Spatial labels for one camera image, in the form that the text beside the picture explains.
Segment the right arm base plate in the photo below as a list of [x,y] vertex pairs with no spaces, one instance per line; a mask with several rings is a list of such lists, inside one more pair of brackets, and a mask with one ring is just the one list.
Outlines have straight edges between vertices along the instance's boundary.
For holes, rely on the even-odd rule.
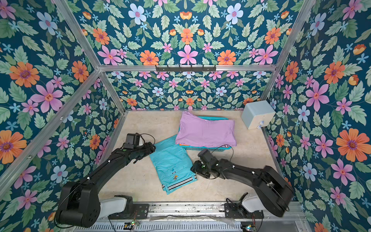
[[253,213],[248,212],[242,206],[236,204],[224,203],[224,212],[226,218],[233,219],[263,219],[263,211],[255,211]]

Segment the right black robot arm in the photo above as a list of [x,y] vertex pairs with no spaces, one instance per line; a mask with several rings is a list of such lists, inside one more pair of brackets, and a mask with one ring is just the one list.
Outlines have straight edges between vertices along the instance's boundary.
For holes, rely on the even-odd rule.
[[294,189],[272,167],[249,168],[232,163],[227,159],[217,159],[212,152],[204,149],[198,154],[191,171],[206,179],[211,176],[224,180],[234,180],[251,187],[238,203],[245,212],[254,213],[266,210],[282,218],[289,211]]

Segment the purple pants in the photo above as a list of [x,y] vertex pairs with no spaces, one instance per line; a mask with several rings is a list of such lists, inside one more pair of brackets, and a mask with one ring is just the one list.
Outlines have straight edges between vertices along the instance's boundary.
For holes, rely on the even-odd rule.
[[206,148],[237,146],[233,120],[208,120],[183,112],[179,128],[175,139],[177,145]]

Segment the teal pants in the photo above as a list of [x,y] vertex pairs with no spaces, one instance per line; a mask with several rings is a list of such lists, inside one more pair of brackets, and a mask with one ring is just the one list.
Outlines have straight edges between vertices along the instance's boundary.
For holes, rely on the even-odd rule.
[[156,143],[156,150],[150,155],[162,190],[168,195],[197,181],[197,175],[191,171],[192,160],[175,141],[176,135]]

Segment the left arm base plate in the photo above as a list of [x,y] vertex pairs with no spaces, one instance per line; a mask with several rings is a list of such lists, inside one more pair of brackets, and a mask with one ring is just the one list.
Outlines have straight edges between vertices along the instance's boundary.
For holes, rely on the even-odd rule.
[[114,219],[147,219],[149,204],[131,204],[125,210],[113,216]]

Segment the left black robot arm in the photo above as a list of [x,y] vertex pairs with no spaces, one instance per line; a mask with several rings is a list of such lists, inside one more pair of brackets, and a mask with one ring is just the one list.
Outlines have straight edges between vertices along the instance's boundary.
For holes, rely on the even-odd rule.
[[142,146],[124,145],[115,149],[110,157],[95,171],[78,182],[67,182],[61,190],[58,209],[55,214],[57,225],[65,224],[88,228],[98,219],[125,213],[134,213],[133,198],[116,195],[108,200],[99,200],[99,192],[104,185],[132,160],[139,161],[155,152],[151,143]]

